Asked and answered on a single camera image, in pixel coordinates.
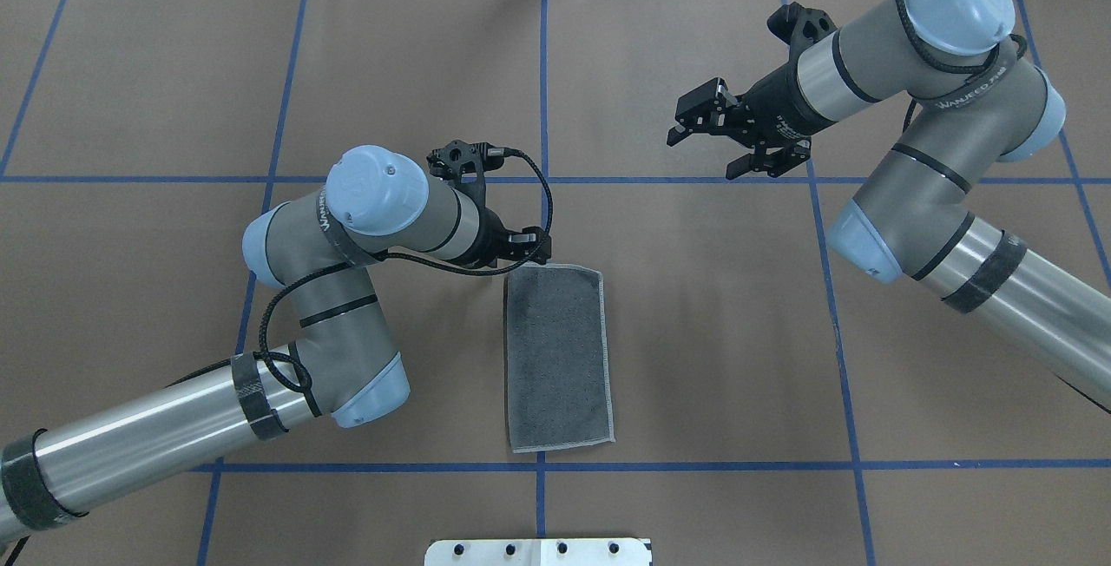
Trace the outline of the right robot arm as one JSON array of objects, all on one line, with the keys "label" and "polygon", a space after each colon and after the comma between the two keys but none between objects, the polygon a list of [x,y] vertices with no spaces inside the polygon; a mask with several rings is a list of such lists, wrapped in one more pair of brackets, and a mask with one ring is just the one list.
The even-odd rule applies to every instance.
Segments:
[{"label": "right robot arm", "polygon": [[908,276],[955,312],[1035,352],[1104,411],[1108,297],[1048,261],[964,199],[998,162],[1055,139],[1065,103],[1024,59],[1013,0],[885,0],[852,23],[792,2],[767,19],[788,60],[743,95],[714,78],[680,96],[667,143],[725,136],[747,153],[725,167],[779,177],[813,136],[894,95],[915,115],[825,234],[862,272]]}]

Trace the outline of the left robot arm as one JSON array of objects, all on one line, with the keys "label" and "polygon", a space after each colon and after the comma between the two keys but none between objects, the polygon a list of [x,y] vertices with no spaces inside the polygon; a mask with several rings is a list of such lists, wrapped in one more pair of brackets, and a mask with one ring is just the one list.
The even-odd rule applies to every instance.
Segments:
[{"label": "left robot arm", "polygon": [[512,231],[486,202],[486,173],[523,152],[452,141],[421,167],[364,143],[317,193],[247,226],[242,254],[276,289],[257,348],[157,393],[3,448],[3,542],[54,530],[198,464],[270,441],[318,416],[344,428],[410,393],[369,266],[404,259],[488,277],[550,257],[550,226]]}]

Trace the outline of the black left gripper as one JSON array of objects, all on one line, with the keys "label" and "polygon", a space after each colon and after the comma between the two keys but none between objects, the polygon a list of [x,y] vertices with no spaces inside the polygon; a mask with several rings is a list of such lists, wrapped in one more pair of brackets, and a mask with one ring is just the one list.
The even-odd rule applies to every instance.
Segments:
[{"label": "black left gripper", "polygon": [[477,240],[469,249],[469,269],[496,268],[499,260],[546,265],[551,257],[550,234],[531,226],[521,231],[506,228],[499,215],[487,207],[479,210]]}]

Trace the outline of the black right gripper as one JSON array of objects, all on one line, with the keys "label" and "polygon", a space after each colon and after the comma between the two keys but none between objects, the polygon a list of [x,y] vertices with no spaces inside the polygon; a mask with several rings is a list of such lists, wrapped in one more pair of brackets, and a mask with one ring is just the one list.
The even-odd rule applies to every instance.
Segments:
[{"label": "black right gripper", "polygon": [[727,180],[750,172],[778,178],[805,163],[811,159],[811,139],[803,138],[825,130],[825,116],[818,115],[802,95],[797,67],[781,64],[745,95],[731,95],[725,79],[718,76],[679,96],[667,146],[674,147],[690,135],[719,135],[751,149],[760,143],[781,148],[742,155],[725,166]]}]

